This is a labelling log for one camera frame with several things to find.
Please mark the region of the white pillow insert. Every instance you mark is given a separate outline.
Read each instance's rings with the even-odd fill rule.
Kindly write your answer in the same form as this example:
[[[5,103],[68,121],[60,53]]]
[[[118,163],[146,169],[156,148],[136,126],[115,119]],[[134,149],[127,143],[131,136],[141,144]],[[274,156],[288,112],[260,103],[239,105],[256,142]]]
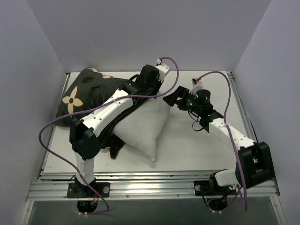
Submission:
[[[138,150],[148,160],[156,158],[156,140],[169,116],[170,106],[162,97],[146,102],[120,121],[113,130],[125,144]]]

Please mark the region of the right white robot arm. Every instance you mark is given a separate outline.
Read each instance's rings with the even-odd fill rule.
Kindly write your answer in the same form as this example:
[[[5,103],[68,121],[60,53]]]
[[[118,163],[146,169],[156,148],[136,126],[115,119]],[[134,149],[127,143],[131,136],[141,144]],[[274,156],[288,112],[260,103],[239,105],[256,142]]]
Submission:
[[[180,110],[196,115],[202,129],[216,136],[235,154],[235,168],[212,174],[208,182],[211,192],[217,194],[226,186],[235,185],[248,189],[275,178],[269,145],[254,141],[229,125],[211,104],[210,91],[202,89],[193,95],[189,89],[179,86],[163,100],[169,106],[176,105]]]

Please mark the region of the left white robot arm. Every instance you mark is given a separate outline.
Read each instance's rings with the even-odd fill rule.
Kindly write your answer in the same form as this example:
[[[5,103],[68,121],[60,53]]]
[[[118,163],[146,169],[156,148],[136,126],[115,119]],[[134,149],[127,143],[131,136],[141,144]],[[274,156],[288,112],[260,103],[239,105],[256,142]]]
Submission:
[[[145,65],[134,79],[124,81],[104,106],[70,123],[69,141],[76,157],[78,192],[90,196],[95,190],[94,158],[107,144],[115,125],[157,95],[170,67]]]

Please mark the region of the black pillowcase with beige flowers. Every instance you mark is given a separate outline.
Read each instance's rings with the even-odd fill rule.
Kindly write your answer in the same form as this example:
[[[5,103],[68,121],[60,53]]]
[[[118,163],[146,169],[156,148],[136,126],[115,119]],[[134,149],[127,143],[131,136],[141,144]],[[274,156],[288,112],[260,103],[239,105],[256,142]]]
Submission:
[[[61,118],[55,125],[70,128],[72,119],[78,120],[104,106],[120,85],[128,79],[104,75],[92,68],[85,68],[70,85],[59,104],[56,116]],[[115,159],[124,142],[111,133],[104,146]]]

